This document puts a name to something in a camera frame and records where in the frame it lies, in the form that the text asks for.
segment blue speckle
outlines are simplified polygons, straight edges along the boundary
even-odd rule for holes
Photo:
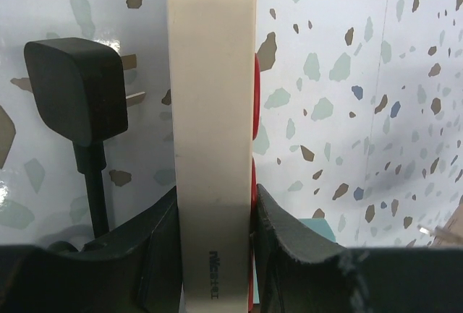
[[[361,199],[363,199],[363,189],[356,188],[354,191],[354,198],[356,201],[360,201]]]
[[[359,87],[358,85],[354,85],[352,87],[352,92],[354,93],[355,97],[358,99],[358,100],[362,100],[363,99],[363,89],[362,87]]]
[[[400,111],[400,102],[397,101],[391,108],[391,118],[395,118]]]

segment metal prong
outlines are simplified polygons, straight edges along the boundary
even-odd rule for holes
[[[121,56],[122,59],[122,68],[124,71],[126,69],[134,69],[137,67],[137,56],[135,54]]]
[[[127,107],[132,107],[134,105],[138,105],[138,104],[142,103],[143,100],[145,100],[145,96],[146,96],[146,93],[144,91],[127,96],[125,98],[125,100],[127,102]]]

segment black cord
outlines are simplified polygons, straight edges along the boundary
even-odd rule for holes
[[[106,167],[103,143],[89,147],[74,145],[77,170],[85,175],[87,198],[92,218],[93,233],[98,238],[109,232],[106,201],[101,171]]]

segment black power adapter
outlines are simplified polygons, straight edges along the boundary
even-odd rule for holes
[[[77,170],[85,175],[93,233],[102,236],[109,232],[103,141],[128,128],[122,59],[114,49],[82,38],[29,42],[24,57],[43,122],[72,141]]]

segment teal object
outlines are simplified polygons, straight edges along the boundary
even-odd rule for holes
[[[331,230],[328,222],[323,218],[311,218],[311,219],[299,219],[301,223],[307,226],[312,231],[318,233],[320,236],[329,239],[332,242],[336,242],[336,237],[334,236],[333,230]],[[258,292],[258,276],[255,273],[255,264],[254,264],[254,303],[259,303],[259,292]]]

